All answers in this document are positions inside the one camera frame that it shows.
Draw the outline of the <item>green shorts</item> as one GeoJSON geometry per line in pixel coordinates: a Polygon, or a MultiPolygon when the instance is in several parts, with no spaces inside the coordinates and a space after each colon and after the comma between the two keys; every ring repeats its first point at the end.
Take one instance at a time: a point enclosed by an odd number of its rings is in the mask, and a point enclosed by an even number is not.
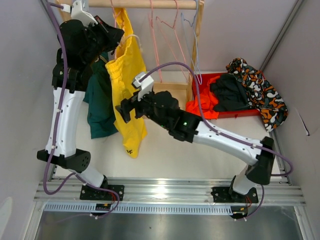
{"type": "Polygon", "coordinates": [[[91,65],[91,75],[83,101],[88,104],[87,123],[92,139],[105,138],[118,132],[110,75],[106,69],[109,61],[108,52],[102,52],[91,65]]]}

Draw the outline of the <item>pink hanger with yellow shorts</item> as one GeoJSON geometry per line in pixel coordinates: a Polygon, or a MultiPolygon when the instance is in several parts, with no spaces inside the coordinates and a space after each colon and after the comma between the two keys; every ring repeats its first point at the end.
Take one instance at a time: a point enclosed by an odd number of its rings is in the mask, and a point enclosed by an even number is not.
{"type": "MultiPolygon", "coordinates": [[[[118,47],[119,47],[119,46],[121,46],[122,42],[124,41],[124,37],[125,37],[125,26],[124,26],[124,19],[123,19],[123,9],[121,8],[120,11],[117,12],[112,0],[110,0],[110,4],[111,4],[112,14],[113,14],[113,18],[114,18],[114,27],[115,28],[120,28],[124,32],[122,37],[121,37],[120,42],[118,43],[118,47]],[[118,16],[120,16],[120,19],[122,21],[120,25],[117,22],[118,16]]],[[[114,60],[116,60],[117,59],[117,49],[114,50],[114,54],[113,55],[114,55],[114,60]]]]}

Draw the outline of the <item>yellow shorts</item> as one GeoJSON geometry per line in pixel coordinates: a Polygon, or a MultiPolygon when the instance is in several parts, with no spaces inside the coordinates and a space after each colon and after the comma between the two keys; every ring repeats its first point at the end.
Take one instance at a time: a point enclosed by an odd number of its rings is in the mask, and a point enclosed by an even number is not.
{"type": "MultiPolygon", "coordinates": [[[[105,67],[110,76],[112,88],[112,104],[115,109],[123,99],[130,98],[136,89],[132,85],[134,77],[146,71],[142,53],[134,36],[134,31],[126,9],[123,9],[124,33],[121,46],[116,48],[117,59],[109,61],[105,67]]],[[[142,140],[147,135],[147,128],[143,118],[134,118],[134,111],[130,113],[131,121],[125,123],[117,110],[114,110],[114,125],[122,135],[122,144],[125,153],[131,158],[136,158],[142,140]]]]}

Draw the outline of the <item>pink wire hanger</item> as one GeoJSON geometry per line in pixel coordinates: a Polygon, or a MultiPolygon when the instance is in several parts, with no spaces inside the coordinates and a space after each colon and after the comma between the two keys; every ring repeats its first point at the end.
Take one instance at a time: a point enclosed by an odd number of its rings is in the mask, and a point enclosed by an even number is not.
{"type": "Polygon", "coordinates": [[[177,33],[179,2],[177,0],[172,0],[172,2],[175,5],[175,14],[172,22],[168,22],[159,15],[155,17],[154,22],[156,23],[157,30],[166,43],[169,52],[172,54],[174,61],[183,62],[184,64],[186,64],[187,61],[183,45],[180,41],[179,34],[177,33]]]}

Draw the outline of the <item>light blue wire hanger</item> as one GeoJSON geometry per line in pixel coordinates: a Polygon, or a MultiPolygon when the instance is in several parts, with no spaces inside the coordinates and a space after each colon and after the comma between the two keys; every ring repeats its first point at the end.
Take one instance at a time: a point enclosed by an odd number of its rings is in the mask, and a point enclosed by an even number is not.
{"type": "Polygon", "coordinates": [[[197,35],[196,35],[196,21],[197,21],[197,16],[198,16],[198,12],[199,12],[199,6],[200,6],[200,1],[199,0],[194,0],[195,2],[195,13],[193,15],[193,19],[188,20],[187,18],[185,18],[184,13],[181,12],[180,14],[180,21],[181,21],[181,27],[183,30],[183,35],[184,35],[184,39],[185,39],[185,43],[186,43],[186,47],[190,56],[190,60],[191,60],[191,66],[193,67],[193,71],[197,74],[201,74],[201,71],[199,69],[199,51],[198,51],[198,40],[197,40],[197,35]],[[187,39],[187,35],[186,35],[186,24],[189,25],[189,27],[192,29],[192,34],[194,36],[194,41],[193,41],[193,46],[191,46],[191,44],[189,43],[189,40],[187,39]]]}

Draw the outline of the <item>dark navy shorts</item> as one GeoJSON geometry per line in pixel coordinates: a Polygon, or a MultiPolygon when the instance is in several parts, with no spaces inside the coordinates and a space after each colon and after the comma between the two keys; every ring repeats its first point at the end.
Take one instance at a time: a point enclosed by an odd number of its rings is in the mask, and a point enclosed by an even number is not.
{"type": "Polygon", "coordinates": [[[209,89],[218,100],[218,103],[213,107],[215,112],[250,109],[246,89],[229,73],[222,74],[215,82],[209,85],[209,89]]]}

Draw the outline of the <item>orange camouflage shorts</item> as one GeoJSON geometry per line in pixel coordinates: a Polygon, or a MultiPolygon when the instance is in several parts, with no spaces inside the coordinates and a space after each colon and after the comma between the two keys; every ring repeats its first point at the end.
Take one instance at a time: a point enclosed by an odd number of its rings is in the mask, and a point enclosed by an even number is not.
{"type": "Polygon", "coordinates": [[[284,123],[289,115],[287,105],[261,70],[240,57],[233,59],[225,68],[245,88],[248,104],[259,111],[267,132],[284,123]]]}

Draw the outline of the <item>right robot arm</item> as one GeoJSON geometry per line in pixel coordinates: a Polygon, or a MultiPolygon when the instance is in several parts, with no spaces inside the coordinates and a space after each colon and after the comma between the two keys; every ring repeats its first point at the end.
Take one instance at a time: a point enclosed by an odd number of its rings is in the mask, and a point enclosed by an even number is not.
{"type": "Polygon", "coordinates": [[[270,184],[275,159],[271,152],[274,141],[270,137],[257,140],[224,131],[182,110],[179,101],[168,91],[150,92],[142,98],[135,93],[123,99],[115,109],[125,123],[130,122],[130,113],[135,111],[135,118],[147,117],[178,141],[213,147],[245,162],[246,167],[232,179],[228,189],[228,196],[234,202],[245,198],[255,185],[270,184]]]}

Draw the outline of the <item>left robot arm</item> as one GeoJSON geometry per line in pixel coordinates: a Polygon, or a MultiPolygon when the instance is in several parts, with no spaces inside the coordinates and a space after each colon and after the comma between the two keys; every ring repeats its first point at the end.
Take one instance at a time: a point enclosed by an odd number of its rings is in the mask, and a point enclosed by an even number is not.
{"type": "Polygon", "coordinates": [[[124,31],[94,16],[89,23],[71,19],[57,27],[60,48],[52,71],[54,107],[48,142],[37,152],[37,159],[46,162],[43,181],[47,181],[51,164],[70,171],[72,176],[91,187],[97,200],[108,196],[108,179],[91,166],[91,154],[76,147],[76,131],[80,107],[89,80],[92,64],[103,52],[117,48],[124,31]]]}

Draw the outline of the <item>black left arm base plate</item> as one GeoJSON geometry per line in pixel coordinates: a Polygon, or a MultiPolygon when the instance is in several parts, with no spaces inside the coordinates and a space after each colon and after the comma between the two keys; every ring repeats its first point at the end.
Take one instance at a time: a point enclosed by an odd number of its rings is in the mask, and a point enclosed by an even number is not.
{"type": "Polygon", "coordinates": [[[79,199],[85,201],[116,201],[117,196],[115,193],[118,194],[119,200],[122,201],[125,193],[125,186],[109,184],[108,191],[105,191],[83,185],[79,199]]]}

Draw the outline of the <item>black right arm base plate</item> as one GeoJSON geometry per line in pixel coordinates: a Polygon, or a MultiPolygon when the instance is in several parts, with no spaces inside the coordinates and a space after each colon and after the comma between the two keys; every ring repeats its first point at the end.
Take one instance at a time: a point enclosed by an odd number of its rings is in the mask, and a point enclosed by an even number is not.
{"type": "Polygon", "coordinates": [[[252,187],[246,195],[230,191],[228,186],[214,186],[211,193],[214,203],[253,203],[259,202],[257,190],[252,187]]]}

